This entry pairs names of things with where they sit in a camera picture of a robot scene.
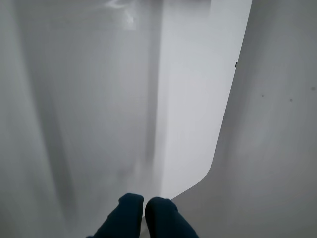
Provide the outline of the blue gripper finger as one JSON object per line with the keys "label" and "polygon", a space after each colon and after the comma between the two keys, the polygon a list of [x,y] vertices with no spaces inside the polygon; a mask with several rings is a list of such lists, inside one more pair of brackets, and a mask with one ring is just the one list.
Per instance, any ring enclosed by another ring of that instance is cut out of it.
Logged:
{"label": "blue gripper finger", "polygon": [[138,238],[141,231],[144,198],[127,193],[118,200],[117,207],[108,215],[93,238]]}
{"label": "blue gripper finger", "polygon": [[145,219],[152,238],[197,238],[191,225],[169,199],[154,197],[145,208]]}

